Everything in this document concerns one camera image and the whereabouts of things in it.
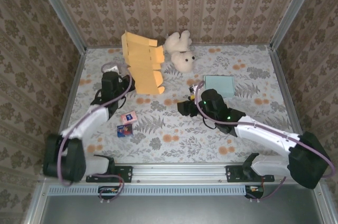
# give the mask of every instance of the cable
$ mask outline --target cable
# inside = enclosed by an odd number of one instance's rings
[[[68,140],[69,136],[73,133],[73,131],[79,126],[81,125],[92,113],[96,112],[97,110],[104,108],[116,101],[118,101],[119,99],[121,99],[126,93],[128,93],[129,89],[132,87],[132,75],[130,74],[129,70],[127,70],[128,75],[129,75],[129,85],[127,87],[127,89],[118,97],[114,98],[113,100],[110,100],[102,105],[99,105],[98,107],[92,109],[90,112],[86,113],[84,115],[84,117],[82,117],[75,125],[73,128],[71,128],[69,130],[69,132],[66,134],[66,136],[63,138],[61,144],[60,144],[60,148],[59,148],[59,153],[58,153],[58,160],[57,160],[57,174],[58,174],[58,179],[60,181],[60,183],[64,186],[70,186],[71,183],[65,183],[63,178],[62,178],[62,173],[61,173],[61,155],[62,155],[62,150],[63,147],[66,143],[66,141]]]
[[[272,197],[280,189],[280,187],[283,185],[283,183],[285,182],[285,180],[286,180],[286,176],[282,179],[282,181],[280,182],[280,184],[274,189],[274,191],[272,193],[270,193],[269,195],[267,195],[265,197],[262,197],[260,199],[257,199],[254,195],[252,195],[250,193],[247,193],[247,195],[249,195],[250,197],[252,197],[253,200],[256,200],[258,202],[260,200],[268,199],[268,198]]]
[[[118,107],[118,109],[121,109],[123,107],[123,105],[126,103],[127,97],[123,96],[122,98],[124,98],[123,104],[120,107]]]
[[[260,184],[260,186],[262,186],[264,190],[264,177],[263,176],[262,176],[262,183]]]
[[[97,176],[98,178],[119,178],[120,181],[122,181],[122,185],[121,185],[119,191],[115,194],[115,196],[112,199],[110,199],[110,201],[115,200],[122,193],[122,191],[123,191],[123,189],[125,187],[125,180],[121,176],[119,176],[119,175],[95,174],[95,175],[92,175],[92,176]],[[107,191],[107,190],[109,190],[109,188],[105,188],[105,189],[103,189],[103,190],[100,191],[100,194],[99,194],[100,200],[103,200],[103,198],[102,198],[102,192]]]
[[[298,144],[298,145],[304,147],[305,149],[311,151],[312,153],[318,155],[320,158],[322,158],[324,161],[327,162],[327,164],[328,164],[328,165],[330,166],[330,168],[331,168],[331,173],[330,173],[329,175],[324,175],[324,176],[322,176],[322,178],[330,178],[330,177],[334,176],[334,174],[335,174],[335,172],[336,172],[336,169],[335,169],[333,163],[332,163],[326,156],[324,156],[322,153],[318,152],[316,149],[313,149],[312,147],[309,147],[308,145],[304,144],[303,142],[300,142],[300,141],[298,141],[298,140],[296,140],[296,139],[294,139],[294,138],[288,137],[288,135],[285,135],[285,134],[283,134],[283,133],[280,133],[280,132],[278,132],[278,131],[276,131],[276,130],[270,129],[270,128],[265,127],[265,126],[260,125],[260,124],[254,124],[254,123],[249,123],[249,122],[223,122],[223,121],[217,121],[217,120],[212,119],[211,117],[209,117],[209,116],[208,116],[207,114],[205,114],[205,113],[203,112],[203,110],[201,109],[201,107],[200,107],[200,105],[199,105],[199,100],[198,100],[198,97],[199,97],[199,96],[198,96],[198,92],[199,92],[199,90],[204,86],[204,83],[205,83],[204,80],[202,80],[202,81],[198,84],[198,86],[197,86],[197,88],[196,88],[196,94],[195,94],[197,109],[199,110],[199,112],[201,113],[201,115],[202,115],[203,117],[209,119],[210,121],[212,121],[212,122],[214,122],[214,123],[221,124],[221,125],[250,125],[250,126],[255,126],[255,127],[259,127],[259,128],[261,128],[261,129],[263,129],[263,130],[266,130],[266,131],[268,131],[268,132],[270,132],[270,133],[274,133],[274,134],[276,134],[277,136],[280,136],[280,137],[282,137],[282,138],[287,138],[288,140],[290,140],[290,141],[292,141],[292,142],[295,142],[296,144]]]
[[[209,128],[209,129],[212,129],[212,130],[215,130],[217,127],[215,126],[215,128],[212,128],[211,126],[207,125],[206,122],[205,122],[205,118],[203,117],[203,124]]]

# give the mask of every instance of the metal edge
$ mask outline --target metal edge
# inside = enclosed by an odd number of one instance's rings
[[[68,122],[69,122],[69,119],[70,119],[70,116],[71,116],[71,113],[72,113],[72,109],[73,109],[73,104],[74,104],[76,92],[77,92],[78,87],[79,87],[79,82],[80,82],[80,79],[81,79],[83,67],[85,66],[85,61],[86,61],[86,54],[84,54],[80,57],[78,68],[76,69],[76,73],[75,73],[75,76],[74,76],[73,84],[72,84],[72,87],[71,87],[69,95],[68,95],[68,101],[67,101],[67,104],[65,106],[65,110],[64,110],[62,121],[61,121],[61,124],[60,124],[59,132],[61,132],[62,130],[64,130],[68,126]]]
[[[75,77],[72,83],[72,87],[69,92],[68,101],[63,113],[62,121],[60,124],[59,131],[65,129],[68,125],[70,115],[72,113],[72,107],[74,104],[74,100],[76,97],[76,92],[79,86],[80,78],[82,75],[83,67],[85,66],[86,54],[81,55],[79,64],[75,73]],[[47,201],[47,191],[50,186],[49,178],[44,178],[43,180],[39,180],[38,184],[35,188],[30,208],[26,214],[24,224],[40,224],[42,213],[45,208],[45,203]]]
[[[290,118],[290,124],[294,132],[302,134],[303,130],[301,124],[299,123],[298,116],[296,113],[295,106],[293,105],[292,98],[287,87],[286,79],[281,68],[279,58],[275,49],[269,49],[271,62],[274,66],[276,78],[279,84],[280,92],[283,97],[285,108]],[[331,197],[331,193],[327,188],[326,184],[319,182],[314,189],[314,196],[316,198],[319,211],[322,215],[323,221],[325,224],[337,224],[338,217],[337,211],[334,207],[334,203]]]
[[[24,224],[29,224],[29,223],[32,223],[32,219],[35,215],[35,210],[36,210],[36,207],[37,207],[37,202],[39,200],[39,197],[40,197],[40,194],[41,194],[41,188],[42,186],[41,185],[37,185],[35,187],[35,190],[34,190],[34,193],[33,193],[33,196],[32,196],[32,200],[31,200],[31,204],[28,208],[28,211],[27,211],[27,214],[26,214],[26,218],[24,220]]]
[[[73,23],[62,2],[60,0],[49,0],[49,2],[53,6],[56,14],[58,15],[65,29],[67,30],[76,48],[78,49],[80,54],[83,55],[85,53],[86,43],[82,39],[76,25]]]
[[[228,165],[241,165],[242,163],[131,163],[116,164],[116,166],[132,166],[134,185],[221,185],[235,184],[228,183],[225,167]],[[275,176],[274,182],[268,182],[269,185],[277,185],[283,179],[282,176]],[[58,185],[56,178],[46,178],[45,184]],[[102,183],[87,183],[84,178],[76,185],[100,185]],[[254,185],[260,182],[244,182],[236,184]],[[289,178],[285,184],[297,183]]]
[[[193,43],[191,46],[250,46],[250,45],[269,45],[268,43]],[[122,48],[122,45],[99,45],[99,46],[87,46],[87,49],[118,49]]]
[[[45,183],[36,186],[24,224],[40,224],[47,201],[48,188],[49,185]]]
[[[276,50],[269,49],[269,54],[270,54],[271,62],[274,66],[276,78],[279,84],[281,95],[284,100],[285,108],[290,118],[291,127],[295,133],[303,134],[303,130],[302,130],[301,124],[299,123],[296,109],[292,102],[291,94],[290,94],[289,88],[287,87],[286,79],[284,77],[284,73],[281,68],[277,52]]]
[[[271,44],[273,49],[277,49],[283,37],[290,28],[293,20],[295,19],[299,9],[301,8],[304,0],[291,0],[288,9],[286,10],[283,19],[281,20],[272,40]]]
[[[74,196],[74,195],[99,195],[100,185],[74,185],[73,188],[64,189],[62,185],[51,185],[48,189],[47,196]],[[111,195],[110,193],[102,193],[102,195]],[[222,185],[141,185],[126,184],[121,196],[171,196],[171,195],[246,195],[245,185],[238,184],[222,184]]]

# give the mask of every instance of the small card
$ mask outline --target small card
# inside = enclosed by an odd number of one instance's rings
[[[132,111],[132,112],[122,115],[121,120],[122,120],[122,124],[124,125],[132,124],[133,122],[137,121],[136,112]]]
[[[133,125],[130,124],[117,126],[117,137],[123,138],[131,135],[133,135]]]

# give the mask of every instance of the green square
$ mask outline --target green square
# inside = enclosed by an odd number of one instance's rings
[[[214,89],[223,98],[234,96],[233,76],[205,75],[205,89]]]

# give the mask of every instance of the floral fabric surface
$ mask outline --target floral fabric surface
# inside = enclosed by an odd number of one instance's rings
[[[184,117],[177,111],[177,102],[187,100],[190,84],[199,82],[204,75],[232,75],[236,93],[225,99],[229,107],[259,122],[291,131],[267,46],[195,46],[194,55],[193,72],[187,74],[177,72],[166,55],[161,69],[164,93],[129,93],[123,108],[84,142],[85,151],[113,156],[118,163],[237,162],[252,152],[275,154],[255,142],[207,128],[201,116]],[[70,123],[88,109],[101,88],[100,68],[110,61],[124,62],[121,49],[87,50]],[[133,124],[134,135],[118,138],[120,116],[133,110],[138,118]]]

